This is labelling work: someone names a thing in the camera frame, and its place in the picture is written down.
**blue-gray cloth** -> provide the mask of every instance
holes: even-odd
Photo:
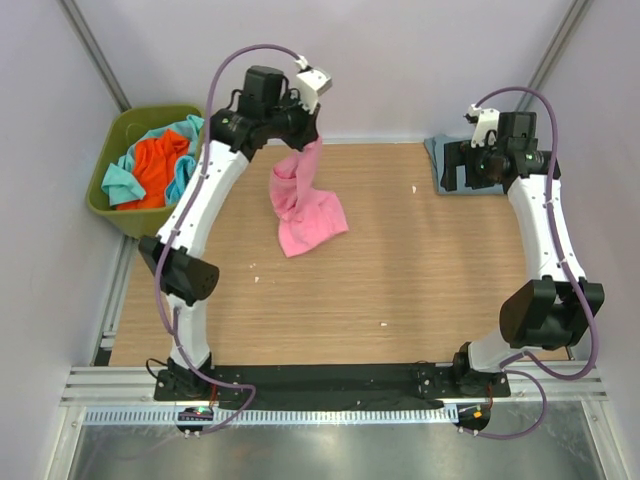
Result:
[[[435,137],[427,138],[424,141],[424,146],[429,152],[431,157],[431,169],[433,172],[433,184],[436,189],[436,193],[439,195],[504,195],[502,186],[494,185],[487,188],[479,188],[474,190],[464,185],[465,173],[464,167],[458,167],[458,189],[452,192],[447,192],[440,186],[440,179],[444,173],[444,145],[449,142],[459,142],[461,140],[469,140],[468,137],[450,137],[448,135],[436,135]]]
[[[165,205],[177,203],[187,188],[189,179],[196,169],[195,154],[198,146],[198,135],[203,125],[204,119],[196,115],[187,115],[186,120],[149,130],[138,140],[140,142],[147,138],[160,138],[167,130],[173,130],[189,139],[189,150],[186,155],[181,156],[176,161],[174,178],[165,189]],[[109,165],[102,180],[102,191],[109,196],[109,205],[112,207],[133,200],[141,200],[147,194],[138,183],[138,180],[131,174],[136,164],[135,151],[138,142],[131,145],[127,153],[118,159],[117,165],[113,163]]]

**white wall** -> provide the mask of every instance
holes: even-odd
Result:
[[[637,0],[597,1],[543,93],[558,116],[563,207],[573,246],[606,300],[597,316],[598,361],[627,458],[640,478],[640,56]],[[548,120],[539,112],[543,147]]]
[[[0,468],[31,480],[120,241],[83,198],[117,111],[56,2],[6,2],[0,37]]]
[[[237,48],[279,43],[334,77],[323,99],[330,139],[420,141],[468,131],[469,103],[527,83],[570,0],[77,0],[133,105],[203,105]],[[292,73],[282,54],[229,69],[218,107],[251,64]],[[515,106],[517,97],[497,106]]]

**gray floor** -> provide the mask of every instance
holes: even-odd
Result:
[[[519,431],[539,411],[539,405],[529,402],[496,404],[487,431]],[[605,478],[579,403],[551,404],[536,432],[508,442],[474,439],[447,424],[243,427],[201,439],[167,440],[176,432],[166,426],[85,427],[69,478]],[[124,456],[135,458],[122,460]]]

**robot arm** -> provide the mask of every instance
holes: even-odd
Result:
[[[279,70],[254,66],[246,72],[236,110],[229,105],[211,117],[209,158],[204,158],[204,152],[200,155],[192,181],[158,235],[140,240],[140,253],[155,274],[176,221],[187,210],[165,262],[161,288],[171,310],[180,309],[181,343],[193,364],[202,371],[212,368],[206,340],[206,305],[220,275],[218,267],[201,260],[213,222],[233,184],[269,139],[278,138],[291,148],[302,150],[318,138],[318,100],[331,87],[331,77],[310,67],[304,58],[296,63],[301,71],[292,82],[293,88],[289,88],[288,80]],[[206,174],[202,172],[205,162],[208,162]],[[204,180],[193,199],[194,179],[200,176]],[[198,391],[200,382],[189,371],[175,341],[168,368],[172,370],[171,378],[183,380],[183,390],[184,384],[194,384],[194,390]]]
[[[571,247],[560,202],[560,169],[556,164],[550,172],[550,152],[538,150],[536,114],[500,113],[472,105],[466,118],[476,125],[474,135],[470,141],[445,145],[441,185],[447,191],[457,188],[458,167],[464,167],[467,187],[502,185],[518,219],[528,281],[502,305],[500,328],[457,354],[465,357],[467,366],[461,376],[469,371],[499,372],[501,362],[525,349],[555,350],[578,343],[588,324],[561,262],[567,262],[579,280],[594,315],[604,302],[602,285],[587,282]],[[557,257],[547,219],[549,175],[566,258]]]

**laundry basket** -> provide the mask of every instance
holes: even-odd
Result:
[[[109,197],[101,189],[102,179],[109,164],[118,163],[118,159],[127,153],[129,147],[140,140],[149,130],[185,120],[190,114],[204,118],[202,110],[193,105],[133,108],[116,118],[111,125],[89,183],[86,196],[88,207],[97,215],[113,223],[125,235],[134,238],[140,238],[143,235],[155,236],[173,212],[175,205],[145,210],[115,210],[109,206]],[[203,132],[204,129],[200,132],[198,152]]]

